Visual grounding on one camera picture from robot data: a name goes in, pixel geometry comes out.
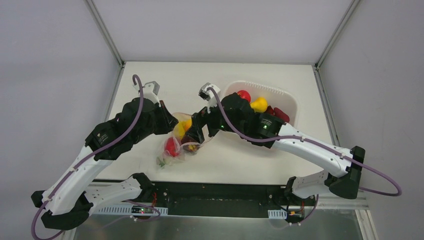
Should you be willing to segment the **red toy tomato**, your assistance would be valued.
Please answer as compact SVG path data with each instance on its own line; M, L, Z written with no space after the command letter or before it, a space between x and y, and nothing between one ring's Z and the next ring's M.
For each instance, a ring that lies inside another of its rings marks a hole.
M169 137L164 143L164 154L170 157L178 157L181 154L180 143L175 137Z

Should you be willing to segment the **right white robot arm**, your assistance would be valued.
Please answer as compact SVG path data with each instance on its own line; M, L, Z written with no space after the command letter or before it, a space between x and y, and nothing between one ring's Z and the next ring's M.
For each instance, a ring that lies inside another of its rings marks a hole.
M191 116L192 124L183 142L202 144L203 128L207 128L210 138L220 131L235 133L253 145L287 152L321 167L321 172L288 180L283 196L290 205L322 193L350 200L357 198L362 168L354 161L363 162L363 148L337 147L314 139L277 116L255 112L237 93L219 99L208 88L199 96L207 101L207 106Z

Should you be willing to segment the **orange toy mango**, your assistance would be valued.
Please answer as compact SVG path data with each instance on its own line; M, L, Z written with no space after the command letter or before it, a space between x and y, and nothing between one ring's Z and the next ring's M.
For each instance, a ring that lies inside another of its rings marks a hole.
M186 132L189 130L189 128L192 126L192 119L189 118L187 120L183 120L181 122L184 122L184 129L185 129L185 134Z

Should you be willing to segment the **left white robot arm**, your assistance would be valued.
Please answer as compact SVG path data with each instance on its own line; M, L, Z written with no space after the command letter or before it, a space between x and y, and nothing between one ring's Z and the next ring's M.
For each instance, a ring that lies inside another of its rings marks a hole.
M88 190L89 184L120 155L150 135L165 135L178 124L163 101L136 97L114 118L98 124L85 139L78 157L67 172L47 190L31 195L41 212L44 227L68 231L84 223L96 210L117 202L147 202L154 186L144 173L105 189Z

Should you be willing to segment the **white toy radish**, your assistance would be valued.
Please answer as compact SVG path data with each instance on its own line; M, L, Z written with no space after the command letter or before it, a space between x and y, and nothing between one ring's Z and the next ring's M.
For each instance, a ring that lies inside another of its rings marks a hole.
M176 164L183 163L185 161L185 155L183 153L177 153L176 156L171 155L167 150L161 152L156 156L156 164L160 168L165 168L166 166L172 166Z

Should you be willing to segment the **dark purple toy eggplant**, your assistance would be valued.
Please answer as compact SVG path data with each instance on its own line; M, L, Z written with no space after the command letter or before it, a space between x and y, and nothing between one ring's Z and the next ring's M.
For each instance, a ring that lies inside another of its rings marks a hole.
M181 140L181 147L189 153L195 153L201 147L201 144L194 138L184 136Z

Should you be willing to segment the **clear zip top bag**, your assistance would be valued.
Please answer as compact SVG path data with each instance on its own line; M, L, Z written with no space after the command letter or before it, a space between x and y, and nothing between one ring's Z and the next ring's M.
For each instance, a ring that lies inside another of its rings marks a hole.
M187 156L196 155L212 139L208 136L209 131L206 126L202 128L204 135L204 141L202 143L185 137L186 132L192 126L192 116L183 112L175 112L172 116L178 120L178 124L166 136L166 139L162 141L158 148L156 164L160 168L183 163Z

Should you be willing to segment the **yellow toy cabbage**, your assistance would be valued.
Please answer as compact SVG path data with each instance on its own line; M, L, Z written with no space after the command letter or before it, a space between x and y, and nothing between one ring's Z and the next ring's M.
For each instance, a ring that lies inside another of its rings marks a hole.
M173 129L172 135L175 137L178 141L181 141L186 133L186 130L184 129L184 122L179 122Z

